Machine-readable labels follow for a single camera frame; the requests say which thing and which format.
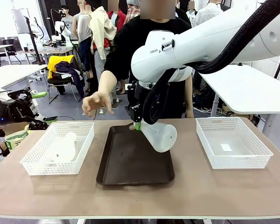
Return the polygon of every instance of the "brown tray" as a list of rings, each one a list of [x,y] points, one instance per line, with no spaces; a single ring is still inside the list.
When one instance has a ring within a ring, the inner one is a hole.
[[[151,185],[174,180],[170,151],[158,153],[141,131],[127,126],[109,130],[97,183],[101,185]]]

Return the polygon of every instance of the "white basket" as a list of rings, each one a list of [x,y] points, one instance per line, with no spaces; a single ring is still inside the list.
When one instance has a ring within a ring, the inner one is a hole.
[[[198,118],[196,122],[213,169],[265,168],[273,155],[240,118]]]
[[[68,132],[77,135],[76,156],[71,162],[56,163],[47,157],[46,150]],[[78,174],[94,137],[94,123],[53,123],[21,160],[29,175]]]

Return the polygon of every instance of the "gray floor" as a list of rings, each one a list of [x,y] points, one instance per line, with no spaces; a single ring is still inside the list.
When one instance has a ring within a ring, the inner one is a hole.
[[[41,92],[46,91],[47,87],[44,81],[37,81],[32,82],[31,86],[33,89]],[[19,90],[26,87],[25,82],[18,83],[8,90]],[[56,89],[52,88],[52,92],[55,94]],[[128,105],[127,95],[119,95],[119,98],[122,102],[117,107],[118,110],[113,110],[114,115],[100,115],[97,114],[95,120],[109,120],[109,119],[130,119],[128,116],[125,106]],[[91,120],[91,118],[87,116],[83,116],[83,111],[81,108],[82,102],[77,102],[71,92],[70,87],[66,87],[66,94],[59,96],[55,99],[50,105],[48,104],[49,97],[48,95],[44,98],[38,99],[37,102],[39,104],[40,113],[45,117],[51,116],[69,116],[74,118],[75,120]],[[194,115],[196,118],[198,117],[207,117],[209,115],[194,111]],[[59,120],[70,120],[69,118],[60,118]],[[280,224],[280,219],[271,219],[271,220],[230,220],[232,224]],[[0,218],[0,224],[37,224],[38,220],[31,220],[31,219],[5,219]],[[77,220],[71,220],[71,224],[76,224]],[[222,222],[213,221],[213,224],[222,224]]]

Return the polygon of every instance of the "yellow jacket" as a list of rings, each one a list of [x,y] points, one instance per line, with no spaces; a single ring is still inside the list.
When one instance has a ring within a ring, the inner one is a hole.
[[[116,35],[116,29],[102,6],[89,14],[88,27],[92,30],[92,39],[97,46],[100,58],[106,59],[104,41],[105,38],[112,41]]]
[[[48,79],[52,78],[52,72],[56,72],[55,65],[60,62],[68,62],[71,63],[71,60],[74,56],[51,56],[48,64],[49,75]]]

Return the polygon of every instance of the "hand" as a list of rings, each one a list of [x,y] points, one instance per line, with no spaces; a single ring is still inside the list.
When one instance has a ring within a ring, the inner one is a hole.
[[[186,118],[194,118],[193,109],[186,110]]]
[[[104,92],[95,92],[90,97],[85,97],[83,99],[82,109],[85,114],[89,117],[93,117],[94,114],[91,113],[92,110],[99,109],[100,107],[105,106],[108,112],[113,115],[110,96],[108,93]]]

